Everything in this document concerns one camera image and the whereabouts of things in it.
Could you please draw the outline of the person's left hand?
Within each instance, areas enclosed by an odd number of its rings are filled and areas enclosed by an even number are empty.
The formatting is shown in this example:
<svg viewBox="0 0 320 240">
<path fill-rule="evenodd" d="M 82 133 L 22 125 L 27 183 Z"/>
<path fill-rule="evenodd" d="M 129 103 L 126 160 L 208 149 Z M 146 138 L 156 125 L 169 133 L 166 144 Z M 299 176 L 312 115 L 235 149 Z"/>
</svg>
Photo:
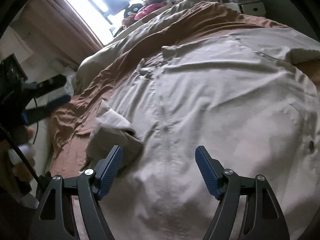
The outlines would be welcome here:
<svg viewBox="0 0 320 240">
<path fill-rule="evenodd" d="M 33 138 L 34 133 L 35 132 L 32 128 L 27 128 L 28 142 L 18 147 L 30 166 L 33 168 L 33 171 L 35 171 L 35 148 L 30 140 Z M 1 139 L 1 153 L 5 151 L 8 152 L 9 160 L 13 165 L 11 169 L 13 175 L 23 182 L 31 182 L 33 180 L 33 175 L 30 173 L 25 163 L 14 150 L 11 150 L 9 143 L 6 140 Z"/>
</svg>

